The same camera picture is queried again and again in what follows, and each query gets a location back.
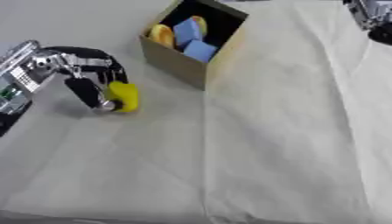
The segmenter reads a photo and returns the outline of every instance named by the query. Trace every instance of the yellow ball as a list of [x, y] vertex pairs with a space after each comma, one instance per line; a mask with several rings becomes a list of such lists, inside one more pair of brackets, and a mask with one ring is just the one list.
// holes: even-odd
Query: yellow ball
[[172, 29], [165, 24], [156, 24], [152, 27], [150, 38], [155, 42], [167, 46], [174, 47], [174, 33]]
[[203, 37], [205, 37], [208, 33], [208, 28], [207, 28], [207, 21], [203, 17], [199, 16], [192, 16], [193, 20], [198, 23], [201, 33], [203, 34]]

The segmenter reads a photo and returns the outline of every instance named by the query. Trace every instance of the orange ball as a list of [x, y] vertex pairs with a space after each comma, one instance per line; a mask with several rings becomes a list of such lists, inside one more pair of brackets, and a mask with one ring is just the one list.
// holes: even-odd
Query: orange ball
[[174, 33], [172, 29], [165, 24], [156, 24], [152, 27], [150, 38], [155, 42], [169, 47], [174, 47]]

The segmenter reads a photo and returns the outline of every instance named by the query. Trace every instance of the white tablecloth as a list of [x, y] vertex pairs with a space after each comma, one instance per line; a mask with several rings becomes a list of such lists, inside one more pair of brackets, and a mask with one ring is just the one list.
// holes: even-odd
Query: white tablecloth
[[1, 2], [2, 48], [101, 48], [142, 97], [136, 114], [92, 115], [55, 80], [0, 139], [2, 209], [392, 222], [391, 47], [340, 1], [231, 3], [250, 14], [243, 41], [202, 93], [144, 64], [137, 34], [169, 2]]

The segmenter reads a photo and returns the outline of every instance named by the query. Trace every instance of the toy fruit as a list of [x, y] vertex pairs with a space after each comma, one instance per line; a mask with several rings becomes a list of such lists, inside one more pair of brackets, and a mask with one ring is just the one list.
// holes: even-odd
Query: toy fruit
[[155, 42], [169, 47], [174, 47], [174, 33], [172, 29], [165, 24], [156, 24], [152, 27], [150, 38]]
[[192, 18], [196, 23], [198, 23], [201, 33], [203, 34], [203, 37], [205, 37], [208, 33], [206, 20], [203, 17], [199, 17], [199, 16], [192, 16]]
[[122, 103], [122, 107], [117, 110], [118, 112], [132, 112], [139, 107], [138, 91], [135, 84], [113, 81], [108, 85], [105, 95], [110, 100]]

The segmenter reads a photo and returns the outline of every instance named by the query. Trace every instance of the blue cube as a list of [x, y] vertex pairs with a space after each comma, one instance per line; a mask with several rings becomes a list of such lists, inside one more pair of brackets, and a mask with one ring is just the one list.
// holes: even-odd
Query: blue cube
[[203, 39], [203, 34], [201, 33], [198, 23], [191, 17], [184, 22], [175, 25], [174, 34], [176, 36], [176, 45], [179, 47], [186, 46], [194, 39]]
[[216, 52], [217, 47], [199, 40], [193, 40], [184, 50], [184, 55], [207, 63]]

